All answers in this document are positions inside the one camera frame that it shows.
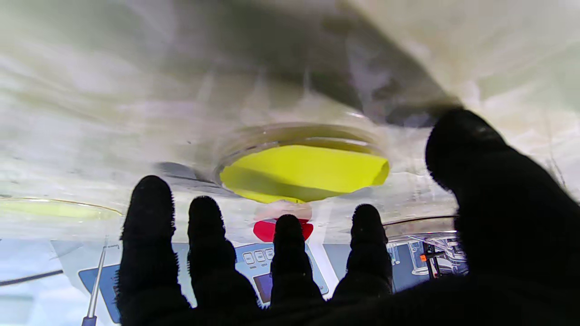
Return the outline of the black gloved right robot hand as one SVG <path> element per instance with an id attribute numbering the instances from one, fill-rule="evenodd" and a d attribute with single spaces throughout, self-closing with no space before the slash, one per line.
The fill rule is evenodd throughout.
<path id="1" fill-rule="evenodd" d="M 352 217 L 346 275 L 325 300 L 313 280 L 302 225 L 275 224 L 273 287 L 261 308 L 236 268 L 222 213 L 211 197 L 188 211 L 188 271 L 197 301 L 178 283 L 174 202 L 158 176 L 133 190 L 121 234 L 116 307 L 123 326 L 428 326 L 449 312 L 460 325 L 579 324 L 579 204 L 534 160 L 475 113 L 453 108 L 426 144 L 426 167 L 458 204 L 454 228 L 464 276 L 393 293 L 387 237 L 374 206 Z"/>

